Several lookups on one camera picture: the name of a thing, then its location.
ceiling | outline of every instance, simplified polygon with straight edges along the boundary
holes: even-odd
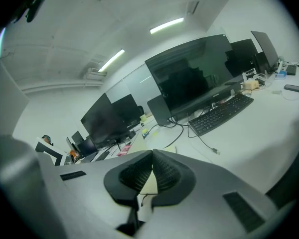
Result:
[[[89,67],[101,68],[124,49],[107,68],[111,74],[160,41],[150,28],[186,16],[199,1],[45,0],[33,22],[22,17],[6,27],[0,59],[24,87],[82,80]]]

black keyboard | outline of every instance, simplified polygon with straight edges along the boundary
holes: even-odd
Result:
[[[109,154],[110,154],[109,151],[105,151],[96,159],[96,161],[104,160]]]
[[[204,135],[240,113],[253,100],[242,94],[237,94],[210,112],[191,120],[189,124],[199,136]]]

person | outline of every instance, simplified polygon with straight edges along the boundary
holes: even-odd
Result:
[[[47,142],[48,144],[52,145],[53,146],[53,143],[51,142],[51,138],[48,136],[48,135],[44,135],[42,137],[42,139]]]

smartphone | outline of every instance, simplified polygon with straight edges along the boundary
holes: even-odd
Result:
[[[299,86],[295,86],[295,85],[287,84],[284,86],[284,89],[299,92]]]

air conditioner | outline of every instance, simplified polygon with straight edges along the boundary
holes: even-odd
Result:
[[[85,74],[85,79],[88,80],[98,80],[101,81],[106,76],[106,73],[99,73],[99,69],[89,68],[87,73]]]

